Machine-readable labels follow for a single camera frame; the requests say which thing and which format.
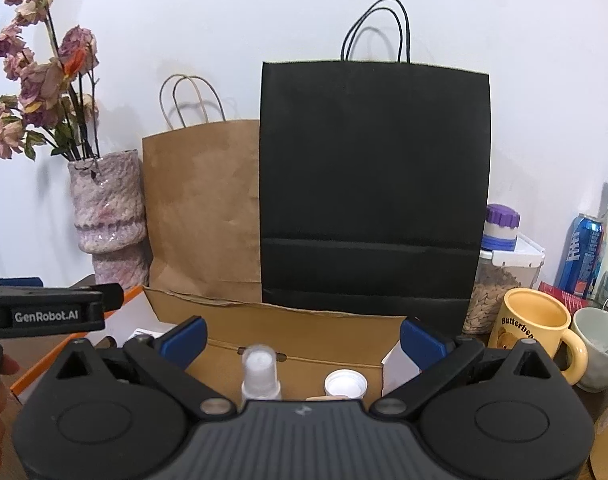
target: cardboard box flap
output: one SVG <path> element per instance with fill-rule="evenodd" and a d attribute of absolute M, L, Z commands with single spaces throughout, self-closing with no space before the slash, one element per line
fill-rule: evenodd
<path fill-rule="evenodd" d="M 287 358 L 327 364 L 381 368 L 382 358 L 399 339 L 399 326 L 404 320 L 207 300 L 150 288 L 145 292 L 160 321 L 178 324 L 190 316 L 202 316 L 209 340 L 220 346 L 239 348 L 262 343 Z"/>

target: blue gripper pad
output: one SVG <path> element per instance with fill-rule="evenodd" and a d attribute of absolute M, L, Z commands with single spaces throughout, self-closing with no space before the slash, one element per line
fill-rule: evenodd
<path fill-rule="evenodd" d="M 206 348 L 208 331 L 201 316 L 193 316 L 155 339 L 153 348 L 168 361 L 186 370 Z"/>
<path fill-rule="evenodd" d="M 0 286 L 44 286 L 39 278 L 0 278 Z"/>
<path fill-rule="evenodd" d="M 402 350 L 420 370 L 426 370 L 455 349 L 452 339 L 429 329 L 416 319 L 402 321 L 399 327 Z"/>

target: black handheld device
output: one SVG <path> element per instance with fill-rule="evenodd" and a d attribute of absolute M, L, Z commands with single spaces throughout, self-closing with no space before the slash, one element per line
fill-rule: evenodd
<path fill-rule="evenodd" d="M 238 413 L 151 336 L 109 350 L 78 339 L 20 412 L 15 449 L 31 480 L 577 477 L 592 420 L 538 342 L 437 342 L 445 355 L 368 411 L 360 400 L 249 400 Z"/>
<path fill-rule="evenodd" d="M 102 330 L 104 313 L 124 302 L 116 283 L 80 288 L 41 283 L 38 278 L 0 279 L 0 339 Z M 0 345 L 0 363 L 2 355 Z"/>

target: red box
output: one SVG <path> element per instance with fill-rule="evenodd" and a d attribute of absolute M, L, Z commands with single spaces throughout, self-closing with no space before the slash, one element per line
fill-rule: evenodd
<path fill-rule="evenodd" d="M 571 316 L 580 308 L 588 306 L 588 301 L 582 300 L 581 298 L 578 298 L 577 296 L 574 296 L 569 292 L 565 292 L 560 288 L 548 285 L 548 283 L 539 283 L 539 291 L 544 292 L 545 294 L 548 294 L 548 296 L 552 296 L 556 300 L 561 301 L 568 309 L 568 312 L 570 312 Z"/>

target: mug handle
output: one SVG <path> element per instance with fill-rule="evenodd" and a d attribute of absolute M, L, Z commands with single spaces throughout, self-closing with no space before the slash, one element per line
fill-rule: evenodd
<path fill-rule="evenodd" d="M 562 341 L 566 343 L 572 355 L 572 362 L 562 375 L 571 386 L 578 383 L 588 367 L 588 351 L 586 344 L 572 330 L 567 328 L 562 332 Z"/>

